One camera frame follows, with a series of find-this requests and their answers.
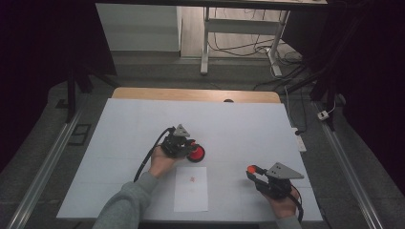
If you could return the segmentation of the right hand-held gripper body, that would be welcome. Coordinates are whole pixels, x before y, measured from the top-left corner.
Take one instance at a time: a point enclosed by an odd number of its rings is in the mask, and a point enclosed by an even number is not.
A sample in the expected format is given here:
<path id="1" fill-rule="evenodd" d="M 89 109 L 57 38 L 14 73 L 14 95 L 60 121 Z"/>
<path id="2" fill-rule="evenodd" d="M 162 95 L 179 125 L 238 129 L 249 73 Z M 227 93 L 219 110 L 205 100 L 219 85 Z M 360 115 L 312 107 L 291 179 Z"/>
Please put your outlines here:
<path id="1" fill-rule="evenodd" d="M 273 199 L 286 198 L 291 192 L 291 180 L 302 179 L 304 176 L 288 166 L 276 162 L 270 169 L 267 169 L 268 176 L 265 187 L 256 189 Z"/>

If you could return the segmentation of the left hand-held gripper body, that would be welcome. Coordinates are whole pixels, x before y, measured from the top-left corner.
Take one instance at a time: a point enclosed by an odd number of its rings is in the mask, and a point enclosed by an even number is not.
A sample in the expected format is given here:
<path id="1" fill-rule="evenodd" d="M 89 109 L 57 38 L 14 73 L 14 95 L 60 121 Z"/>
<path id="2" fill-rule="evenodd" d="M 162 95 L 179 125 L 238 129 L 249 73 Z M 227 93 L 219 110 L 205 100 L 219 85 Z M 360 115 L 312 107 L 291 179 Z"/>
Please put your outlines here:
<path id="1" fill-rule="evenodd" d="M 164 138 L 160 146 L 168 157 L 184 157 L 184 152 L 195 150 L 195 147 L 188 145 L 188 140 L 190 140 L 190 134 L 179 124 L 169 129 L 169 135 Z"/>

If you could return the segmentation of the round red ink pad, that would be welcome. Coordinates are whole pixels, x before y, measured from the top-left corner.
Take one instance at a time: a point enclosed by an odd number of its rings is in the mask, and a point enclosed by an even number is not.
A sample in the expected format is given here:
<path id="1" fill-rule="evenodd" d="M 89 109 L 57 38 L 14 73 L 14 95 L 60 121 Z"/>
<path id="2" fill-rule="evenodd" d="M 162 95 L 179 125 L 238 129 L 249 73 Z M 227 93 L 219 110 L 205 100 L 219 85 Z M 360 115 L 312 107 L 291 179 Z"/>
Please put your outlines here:
<path id="1" fill-rule="evenodd" d="M 198 163 L 201 162 L 205 157 L 205 149 L 201 145 L 197 145 L 196 149 L 192 151 L 187 159 L 191 162 Z"/>

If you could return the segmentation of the person's right hand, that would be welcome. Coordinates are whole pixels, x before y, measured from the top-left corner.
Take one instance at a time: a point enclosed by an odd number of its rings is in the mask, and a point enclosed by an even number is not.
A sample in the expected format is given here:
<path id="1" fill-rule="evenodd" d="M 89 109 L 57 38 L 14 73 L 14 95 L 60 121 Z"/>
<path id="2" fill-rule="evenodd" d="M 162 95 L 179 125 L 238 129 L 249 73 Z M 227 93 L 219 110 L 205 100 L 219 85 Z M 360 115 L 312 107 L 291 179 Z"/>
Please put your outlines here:
<path id="1" fill-rule="evenodd" d="M 274 216 L 277 219 L 296 216 L 297 206 L 290 198 L 273 199 L 268 196 L 265 196 L 265 198 L 270 204 Z"/>

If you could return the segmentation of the person's left hand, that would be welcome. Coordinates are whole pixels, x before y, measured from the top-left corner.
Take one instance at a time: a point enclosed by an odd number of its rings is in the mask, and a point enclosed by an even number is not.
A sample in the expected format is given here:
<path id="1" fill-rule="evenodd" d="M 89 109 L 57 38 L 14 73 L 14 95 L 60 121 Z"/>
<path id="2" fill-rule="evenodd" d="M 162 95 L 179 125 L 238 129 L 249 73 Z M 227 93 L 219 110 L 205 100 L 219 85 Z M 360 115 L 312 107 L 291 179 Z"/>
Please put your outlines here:
<path id="1" fill-rule="evenodd" d="M 175 158 L 168 157 L 161 146 L 156 147 L 151 155 L 151 166 L 148 172 L 155 178 L 164 176 L 177 162 Z"/>

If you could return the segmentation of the white paper sheet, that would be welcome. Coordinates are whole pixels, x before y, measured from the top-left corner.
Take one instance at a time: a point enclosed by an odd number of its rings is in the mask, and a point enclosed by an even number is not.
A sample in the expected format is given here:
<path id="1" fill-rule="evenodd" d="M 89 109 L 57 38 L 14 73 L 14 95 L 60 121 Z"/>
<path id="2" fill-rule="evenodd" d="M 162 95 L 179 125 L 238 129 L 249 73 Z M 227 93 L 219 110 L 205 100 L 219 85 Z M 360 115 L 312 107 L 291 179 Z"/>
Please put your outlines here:
<path id="1" fill-rule="evenodd" d="M 174 211 L 208 210 L 207 173 L 205 167 L 178 167 L 176 170 Z"/>

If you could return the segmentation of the white power strip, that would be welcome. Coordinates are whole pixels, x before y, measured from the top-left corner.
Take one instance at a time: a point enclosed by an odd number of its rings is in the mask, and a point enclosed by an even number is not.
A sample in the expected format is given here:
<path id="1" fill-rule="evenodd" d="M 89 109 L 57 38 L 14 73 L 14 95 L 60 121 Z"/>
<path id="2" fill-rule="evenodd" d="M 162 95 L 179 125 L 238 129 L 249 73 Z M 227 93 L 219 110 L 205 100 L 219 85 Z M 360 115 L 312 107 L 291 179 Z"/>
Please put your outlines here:
<path id="1" fill-rule="evenodd" d="M 301 132 L 297 128 L 292 128 L 292 131 L 296 136 L 298 150 L 301 153 L 304 153 L 307 150 L 307 148 L 306 148 L 305 143 L 304 143 L 304 141 L 303 141 L 303 139 L 301 137 Z"/>

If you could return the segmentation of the large white table cover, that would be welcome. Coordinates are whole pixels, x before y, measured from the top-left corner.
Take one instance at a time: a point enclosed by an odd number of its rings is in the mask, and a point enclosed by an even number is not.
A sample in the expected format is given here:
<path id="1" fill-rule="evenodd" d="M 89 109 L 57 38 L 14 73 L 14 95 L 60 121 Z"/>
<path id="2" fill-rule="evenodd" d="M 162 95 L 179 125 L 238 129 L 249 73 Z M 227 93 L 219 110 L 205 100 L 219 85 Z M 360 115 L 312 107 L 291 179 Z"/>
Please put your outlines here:
<path id="1" fill-rule="evenodd" d="M 205 149 L 208 210 L 175 212 L 176 170 L 160 180 L 144 217 L 150 221 L 265 222 L 274 216 L 245 174 L 249 165 L 280 162 L 306 171 L 284 105 L 141 99 L 107 101 L 58 217 L 94 219 L 121 186 L 133 180 L 159 135 L 181 124 Z"/>

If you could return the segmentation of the black metal stand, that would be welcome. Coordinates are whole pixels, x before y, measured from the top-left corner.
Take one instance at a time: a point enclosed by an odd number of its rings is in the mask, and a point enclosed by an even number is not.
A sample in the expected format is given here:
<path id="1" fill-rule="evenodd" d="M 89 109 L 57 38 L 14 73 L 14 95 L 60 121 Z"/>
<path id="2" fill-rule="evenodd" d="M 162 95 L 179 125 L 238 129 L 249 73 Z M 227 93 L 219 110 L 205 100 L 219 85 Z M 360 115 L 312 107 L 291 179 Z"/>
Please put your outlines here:
<path id="1" fill-rule="evenodd" d="M 85 93 L 89 94 L 94 86 L 90 80 L 90 76 L 93 75 L 100 79 L 107 85 L 116 89 L 120 87 L 120 84 L 111 78 L 109 74 L 97 71 L 90 65 L 86 64 L 76 64 L 68 71 L 67 77 L 67 93 L 68 93 L 68 103 L 67 103 L 67 118 L 66 122 L 70 123 L 76 113 L 76 91 L 75 87 L 78 86 L 79 89 Z"/>
<path id="2" fill-rule="evenodd" d="M 315 86 L 309 93 L 309 97 L 312 101 L 320 101 L 323 97 L 326 98 L 326 112 L 328 113 L 329 117 L 324 119 L 323 122 L 330 128 L 331 131 L 334 131 L 333 111 L 336 107 L 336 76 L 334 73 L 332 73 L 332 66 L 327 65 L 303 81 L 287 88 L 285 94 L 295 92 L 311 82 L 314 82 Z"/>

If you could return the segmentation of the white cabinet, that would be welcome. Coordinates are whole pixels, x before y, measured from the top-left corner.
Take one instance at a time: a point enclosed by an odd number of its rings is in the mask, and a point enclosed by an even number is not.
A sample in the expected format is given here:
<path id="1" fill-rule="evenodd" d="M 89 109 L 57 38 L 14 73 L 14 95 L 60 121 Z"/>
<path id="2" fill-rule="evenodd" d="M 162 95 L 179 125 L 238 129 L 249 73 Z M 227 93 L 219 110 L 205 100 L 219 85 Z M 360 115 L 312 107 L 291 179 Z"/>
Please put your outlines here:
<path id="1" fill-rule="evenodd" d="M 178 52 L 181 8 L 96 4 L 111 51 Z"/>

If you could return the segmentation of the black curtain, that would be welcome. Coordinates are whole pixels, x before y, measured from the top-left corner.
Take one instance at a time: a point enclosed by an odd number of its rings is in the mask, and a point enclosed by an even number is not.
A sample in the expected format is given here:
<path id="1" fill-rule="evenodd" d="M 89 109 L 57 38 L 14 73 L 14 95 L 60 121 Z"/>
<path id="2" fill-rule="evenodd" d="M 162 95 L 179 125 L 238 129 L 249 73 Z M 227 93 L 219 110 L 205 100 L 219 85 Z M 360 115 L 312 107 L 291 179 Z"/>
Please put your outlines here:
<path id="1" fill-rule="evenodd" d="M 284 40 L 317 72 L 357 18 L 331 74 L 343 114 L 405 195 L 405 0 L 328 0 L 335 10 L 294 10 Z"/>
<path id="2" fill-rule="evenodd" d="M 116 73 L 97 0 L 0 0 L 0 172 L 72 73 Z"/>

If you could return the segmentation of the aluminium floor rail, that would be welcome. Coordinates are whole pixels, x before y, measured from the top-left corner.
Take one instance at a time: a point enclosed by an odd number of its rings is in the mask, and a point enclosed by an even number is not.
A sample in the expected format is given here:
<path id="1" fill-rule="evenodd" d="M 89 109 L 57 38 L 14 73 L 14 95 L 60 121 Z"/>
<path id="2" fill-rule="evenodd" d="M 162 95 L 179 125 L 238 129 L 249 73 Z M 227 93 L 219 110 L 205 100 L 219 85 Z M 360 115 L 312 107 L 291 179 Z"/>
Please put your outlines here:
<path id="1" fill-rule="evenodd" d="M 39 171 L 35 175 L 28 191 L 23 196 L 20 204 L 14 212 L 11 221 L 6 229 L 24 229 L 28 220 L 31 217 L 32 211 L 42 195 L 52 173 L 55 165 L 60 159 L 68 140 L 83 113 L 82 108 L 78 108 L 73 115 L 70 122 L 65 123 L 59 132 L 52 148 L 45 157 Z"/>
<path id="2" fill-rule="evenodd" d="M 346 152 L 336 134 L 325 120 L 317 120 L 321 123 L 323 131 L 330 143 L 330 146 L 335 154 L 336 160 L 340 165 L 342 173 L 347 180 L 352 194 L 358 202 L 359 208 L 363 214 L 365 221 L 370 229 L 384 229 L 383 223 L 377 214 L 373 203 L 363 188 L 359 177 L 357 176 Z"/>

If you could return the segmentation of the white desk frame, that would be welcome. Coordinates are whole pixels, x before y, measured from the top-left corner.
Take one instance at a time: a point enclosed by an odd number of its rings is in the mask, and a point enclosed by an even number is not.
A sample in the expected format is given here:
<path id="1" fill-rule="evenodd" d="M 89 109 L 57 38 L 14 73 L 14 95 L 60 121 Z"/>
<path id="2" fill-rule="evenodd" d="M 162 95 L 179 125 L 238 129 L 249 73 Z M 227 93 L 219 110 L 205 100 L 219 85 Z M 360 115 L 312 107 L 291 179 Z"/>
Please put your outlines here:
<path id="1" fill-rule="evenodd" d="M 102 4 L 203 7 L 203 43 L 201 75 L 208 73 L 208 37 L 211 32 L 273 35 L 274 41 L 266 50 L 270 69 L 275 76 L 282 72 L 277 63 L 276 51 L 282 37 L 288 15 L 292 10 L 324 10 L 328 0 L 96 0 Z M 281 18 L 277 22 L 245 21 L 236 19 L 210 18 L 211 8 L 279 10 Z"/>

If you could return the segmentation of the black floor frame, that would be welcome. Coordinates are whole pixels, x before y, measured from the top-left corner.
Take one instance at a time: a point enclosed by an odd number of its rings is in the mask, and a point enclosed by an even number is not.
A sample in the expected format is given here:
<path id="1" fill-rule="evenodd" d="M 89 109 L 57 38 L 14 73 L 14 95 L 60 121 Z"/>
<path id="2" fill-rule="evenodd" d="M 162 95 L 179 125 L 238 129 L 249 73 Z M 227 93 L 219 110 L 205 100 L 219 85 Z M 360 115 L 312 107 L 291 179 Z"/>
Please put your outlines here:
<path id="1" fill-rule="evenodd" d="M 77 124 L 71 134 L 68 144 L 72 146 L 82 146 L 88 138 L 91 127 L 91 124 Z"/>

